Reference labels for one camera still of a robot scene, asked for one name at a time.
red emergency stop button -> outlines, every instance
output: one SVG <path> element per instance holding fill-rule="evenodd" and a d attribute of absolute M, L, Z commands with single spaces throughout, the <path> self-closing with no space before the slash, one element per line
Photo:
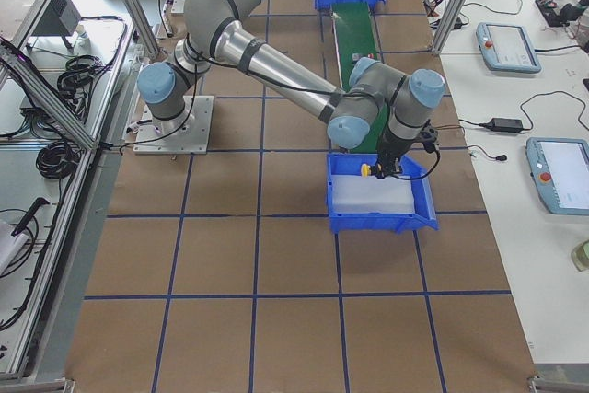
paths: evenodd
<path fill-rule="evenodd" d="M 540 181 L 542 181 L 543 183 L 548 183 L 549 181 L 552 180 L 552 176 L 548 173 L 548 172 L 542 172 L 539 176 Z"/>

robotic arm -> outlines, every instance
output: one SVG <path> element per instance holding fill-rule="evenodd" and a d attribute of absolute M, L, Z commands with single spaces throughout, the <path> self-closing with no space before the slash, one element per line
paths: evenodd
<path fill-rule="evenodd" d="M 372 59 L 361 59 L 346 93 L 286 57 L 242 27 L 241 20 L 262 0 L 185 0 L 189 35 L 167 61 L 147 66 L 138 88 L 160 127 L 175 127 L 186 116 L 183 94 L 209 69 L 213 60 L 231 64 L 293 101 L 328 125 L 330 140 L 352 149 L 368 135 L 380 110 L 388 105 L 387 127 L 378 142 L 378 162 L 370 169 L 379 178 L 400 173 L 399 161 L 411 145 L 429 137 L 433 110 L 445 91 L 434 71 L 413 75 Z"/>

power adapter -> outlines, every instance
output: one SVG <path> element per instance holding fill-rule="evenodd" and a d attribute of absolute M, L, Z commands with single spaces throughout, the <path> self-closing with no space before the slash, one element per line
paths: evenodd
<path fill-rule="evenodd" d="M 495 133 L 520 133 L 524 130 L 524 125 L 519 119 L 492 118 L 488 123 L 481 123 L 479 126 Z"/>
<path fill-rule="evenodd" d="M 452 30 L 461 29 L 465 25 L 466 24 L 460 19 L 460 17 L 457 17 L 456 22 L 454 22 L 454 26 L 452 27 Z M 440 19 L 439 18 L 437 20 L 435 20 L 434 22 L 430 23 L 430 27 L 432 29 L 438 29 L 439 26 L 440 26 Z"/>

screen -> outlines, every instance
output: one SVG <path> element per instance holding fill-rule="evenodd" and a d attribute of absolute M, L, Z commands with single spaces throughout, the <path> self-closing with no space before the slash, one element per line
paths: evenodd
<path fill-rule="evenodd" d="M 552 183 L 565 209 L 589 209 L 589 159 L 580 143 L 540 142 Z"/>
<path fill-rule="evenodd" d="M 532 57 L 522 30 L 516 27 L 487 25 L 500 64 L 532 66 Z"/>

blue tape grid line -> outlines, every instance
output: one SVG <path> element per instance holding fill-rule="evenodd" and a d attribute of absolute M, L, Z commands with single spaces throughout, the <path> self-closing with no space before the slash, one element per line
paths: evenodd
<path fill-rule="evenodd" d="M 191 184 L 191 172 L 192 172 L 192 165 L 194 163 L 194 155 L 191 155 L 190 162 L 188 164 L 188 172 L 186 174 L 186 181 L 184 183 L 184 195 L 182 197 L 182 206 L 180 210 L 180 214 L 184 214 L 186 210 L 186 201 L 188 200 L 188 191 Z M 180 249 L 180 242 L 182 240 L 182 227 L 184 225 L 184 217 L 179 218 L 178 222 L 178 233 L 176 235 L 176 246 L 174 247 L 174 258 L 172 261 L 172 269 L 170 271 L 169 283 L 167 287 L 167 299 L 166 299 L 166 307 L 164 310 L 164 318 L 162 320 L 162 329 L 159 335 L 159 344 L 157 346 L 157 358 L 156 358 L 156 368 L 154 370 L 154 379 L 151 386 L 152 393 L 156 393 L 157 391 L 157 382 L 159 381 L 159 368 L 162 362 L 162 353 L 164 351 L 164 343 L 166 341 L 166 330 L 167 330 L 167 319 L 169 317 L 169 309 L 171 304 L 171 295 L 174 291 L 174 277 L 176 276 L 176 266 L 178 264 L 178 255 Z"/>
<path fill-rule="evenodd" d="M 268 0 L 266 12 L 270 13 L 271 0 Z M 266 34 L 265 40 L 269 41 L 270 16 L 266 17 Z M 258 201 L 256 205 L 256 243 L 254 248 L 254 277 L 252 291 L 254 295 L 258 294 L 258 274 L 260 266 L 260 220 L 261 220 L 261 183 L 264 162 L 264 122 L 266 120 L 266 93 L 267 88 L 262 89 L 261 101 L 261 123 L 260 123 L 260 160 L 258 164 Z M 254 392 L 254 375 L 256 368 L 256 326 L 258 314 L 258 298 L 254 297 L 251 303 L 251 331 L 249 337 L 249 380 L 248 393 Z"/>
<path fill-rule="evenodd" d="M 268 1 L 267 6 L 267 14 L 266 15 L 253 15 L 253 17 L 266 17 L 266 41 L 269 40 L 269 28 L 270 28 L 270 20 L 272 17 L 319 17 L 320 29 L 321 29 L 321 39 L 323 40 L 323 26 L 322 26 L 322 18 L 323 15 L 319 13 L 315 14 L 296 14 L 296 15 L 288 15 L 288 14 L 270 14 L 271 11 L 271 0 Z M 375 17 L 377 16 L 422 16 L 419 13 L 385 13 L 385 14 L 378 14 L 376 13 L 373 16 L 373 21 L 375 22 L 376 28 L 376 37 L 377 37 L 377 44 L 380 49 L 381 59 L 384 59 L 384 54 L 394 54 L 394 53 L 419 53 L 419 52 L 428 52 L 426 50 L 417 50 L 417 51 L 408 51 L 408 52 L 383 52 L 380 36 L 378 34 L 378 27 L 376 24 Z M 324 68 L 324 75 L 327 75 L 327 63 L 325 60 L 325 56 L 323 56 L 323 68 Z M 188 200 L 188 192 L 190 187 L 190 180 L 191 180 L 191 171 L 193 162 L 195 161 L 194 156 L 191 156 L 188 174 L 185 182 L 184 188 L 184 195 L 183 201 L 181 206 L 181 213 L 180 214 L 122 214 L 122 215 L 109 215 L 109 218 L 155 218 L 155 217 L 166 217 L 166 218 L 179 218 L 179 227 L 176 239 L 176 245 L 174 249 L 174 256 L 173 256 L 173 263 L 172 269 L 170 272 L 170 279 L 167 289 L 166 295 L 87 295 L 85 296 L 85 300 L 87 301 L 100 301 L 100 300 L 166 300 L 166 307 L 164 312 L 164 317 L 162 321 L 162 328 L 160 332 L 160 340 L 158 344 L 157 350 L 157 357 L 156 357 L 156 367 L 154 370 L 154 377 L 152 383 L 152 393 L 156 393 L 157 391 L 157 383 L 159 379 L 159 371 L 161 367 L 161 359 L 164 349 L 164 344 L 166 340 L 166 331 L 167 331 L 167 320 L 169 317 L 169 309 L 171 301 L 174 299 L 251 299 L 252 300 L 252 321 L 251 321 L 251 336 L 250 336 L 250 361 L 249 361 L 249 384 L 248 384 L 248 391 L 249 393 L 253 393 L 254 391 L 254 369 L 255 369 L 255 340 L 256 340 L 256 315 L 257 315 L 257 300 L 258 299 L 293 299 L 293 298 L 301 298 L 301 299 L 308 299 L 308 298 L 337 298 L 339 301 L 339 308 L 340 308 L 340 324 L 341 324 L 341 352 L 342 352 L 342 370 L 344 373 L 344 383 L 345 383 L 345 391 L 346 393 L 350 393 L 350 377 L 348 372 L 348 361 L 347 361 L 347 347 L 346 347 L 346 330 L 345 330 L 345 315 L 344 315 L 344 303 L 343 299 L 346 297 L 391 297 L 391 296 L 424 296 L 426 301 L 426 306 L 428 309 L 428 318 L 430 320 L 431 330 L 432 330 L 432 338 L 436 356 L 436 362 L 438 364 L 438 370 L 440 375 L 440 381 L 442 384 L 443 392 L 446 393 L 446 386 L 445 386 L 445 378 L 444 378 L 444 371 L 442 367 L 441 357 L 437 345 L 437 339 L 435 335 L 435 326 L 433 324 L 433 315 L 430 306 L 429 298 L 431 296 L 448 296 L 448 295 L 510 295 L 511 292 L 509 290 L 486 290 L 486 291 L 432 291 L 429 292 L 427 290 L 427 284 L 425 281 L 425 273 L 422 264 L 422 257 L 420 252 L 419 246 L 419 239 L 416 233 L 414 233 L 415 237 L 415 246 L 418 253 L 419 263 L 420 263 L 420 272 L 422 274 L 422 283 L 423 283 L 423 291 L 422 292 L 391 292 L 391 293 L 348 293 L 345 294 L 342 290 L 342 280 L 341 280 L 341 255 L 340 255 L 340 247 L 339 247 L 339 239 L 338 236 L 335 235 L 335 249 L 336 249 L 336 266 L 337 266 L 337 278 L 338 278 L 338 293 L 337 294 L 258 294 L 258 268 L 259 268 L 259 254 L 260 254 L 260 220 L 262 216 L 269 216 L 269 217 L 326 217 L 324 214 L 274 214 L 274 215 L 261 215 L 261 183 L 262 183 L 262 167 L 263 167 L 263 154 L 265 152 L 328 152 L 329 150 L 264 150 L 263 149 L 263 135 L 264 135 L 264 116 L 265 116 L 265 100 L 272 99 L 272 97 L 267 97 L 266 94 L 266 87 L 264 87 L 264 92 L 262 97 L 252 96 L 247 98 L 261 98 L 262 99 L 262 122 L 260 128 L 260 145 L 261 149 L 252 149 L 252 150 L 244 150 L 243 152 L 254 152 L 260 154 L 260 162 L 259 162 L 259 183 L 258 183 L 258 202 L 257 202 L 257 224 L 256 224 L 256 245 L 255 245 L 255 264 L 254 264 L 254 283 L 253 283 L 253 293 L 250 294 L 219 294 L 219 295 L 210 295 L 210 294 L 173 294 L 173 286 L 174 286 L 174 278 L 176 267 L 178 264 L 178 256 L 179 256 L 179 247 L 181 242 L 181 234 L 182 234 L 182 227 L 184 218 L 191 218 L 191 217 L 226 217 L 226 216 L 253 216 L 253 215 L 229 215 L 229 214 L 185 214 L 186 202 Z M 223 98 L 246 98 L 246 97 L 223 97 Z M 236 152 L 236 150 L 212 150 L 212 152 Z M 439 214 L 485 214 L 486 211 L 455 211 L 455 212 L 438 212 Z"/>
<path fill-rule="evenodd" d="M 425 292 L 425 307 L 427 309 L 427 318 L 430 321 L 430 332 L 432 333 L 433 352 L 435 354 L 435 362 L 438 367 L 438 374 L 440 376 L 440 385 L 442 392 L 447 393 L 445 386 L 444 367 L 442 366 L 442 357 L 440 356 L 440 349 L 438 346 L 437 335 L 435 332 L 435 324 L 433 322 L 432 304 L 430 303 L 430 296 L 427 293 L 427 279 L 425 277 L 425 269 L 423 268 L 422 250 L 420 248 L 420 240 L 416 231 L 413 231 L 413 239 L 415 241 L 415 251 L 417 252 L 417 260 L 420 264 L 420 274 L 422 275 L 422 286 Z"/>
<path fill-rule="evenodd" d="M 343 384 L 346 393 L 350 393 L 350 372 L 348 369 L 348 347 L 346 344 L 346 323 L 343 306 L 343 286 L 341 284 L 341 258 L 340 258 L 340 238 L 334 235 L 335 244 L 335 264 L 338 275 L 338 303 L 340 305 L 340 331 L 341 331 L 341 360 L 343 364 Z"/>
<path fill-rule="evenodd" d="M 111 300 L 174 300 L 174 299 L 314 299 L 314 298 L 395 298 L 407 296 L 496 296 L 511 295 L 507 289 L 490 290 L 432 290 L 415 292 L 350 292 L 337 294 L 149 294 L 149 295 L 86 295 L 85 301 Z"/>

